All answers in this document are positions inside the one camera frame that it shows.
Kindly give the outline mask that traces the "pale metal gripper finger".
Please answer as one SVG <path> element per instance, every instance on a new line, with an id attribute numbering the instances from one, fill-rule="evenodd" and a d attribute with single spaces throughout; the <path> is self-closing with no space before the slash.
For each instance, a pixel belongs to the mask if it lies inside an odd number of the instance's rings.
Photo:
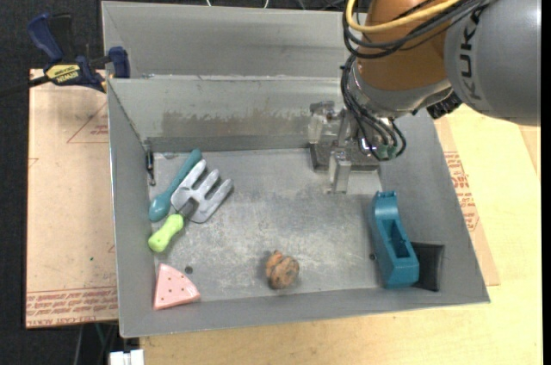
<path id="1" fill-rule="evenodd" d="M 331 192 L 333 194 L 346 194 L 352 163 L 350 157 L 344 151 L 332 151 L 329 159 L 329 176 Z"/>
<path id="2" fill-rule="evenodd" d="M 317 144 L 322 137 L 325 126 L 336 122 L 340 113 L 335 109 L 334 101 L 321 101 L 309 106 L 311 119 L 308 124 L 308 141 Z"/>

